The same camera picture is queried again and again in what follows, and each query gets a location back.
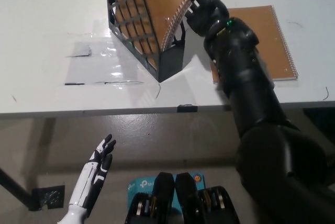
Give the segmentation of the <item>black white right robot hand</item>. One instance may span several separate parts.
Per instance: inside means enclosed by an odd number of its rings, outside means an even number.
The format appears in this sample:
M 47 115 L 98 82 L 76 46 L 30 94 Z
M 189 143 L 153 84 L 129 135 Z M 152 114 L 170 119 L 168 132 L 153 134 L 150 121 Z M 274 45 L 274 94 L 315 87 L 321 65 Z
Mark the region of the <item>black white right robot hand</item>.
M 190 0 L 190 11 L 185 14 L 190 28 L 204 37 L 219 21 L 229 19 L 229 11 L 221 0 Z

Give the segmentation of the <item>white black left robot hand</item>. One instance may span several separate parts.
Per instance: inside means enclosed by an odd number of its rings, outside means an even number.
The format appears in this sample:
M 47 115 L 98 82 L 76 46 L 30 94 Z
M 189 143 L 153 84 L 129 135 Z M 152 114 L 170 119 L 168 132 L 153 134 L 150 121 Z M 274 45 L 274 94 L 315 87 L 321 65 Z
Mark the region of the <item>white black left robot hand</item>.
M 96 147 L 89 160 L 83 166 L 69 205 L 87 208 L 86 198 L 97 189 L 97 183 L 103 182 L 106 178 L 113 160 L 112 151 L 115 144 L 116 140 L 113 140 L 112 135 L 109 134 Z

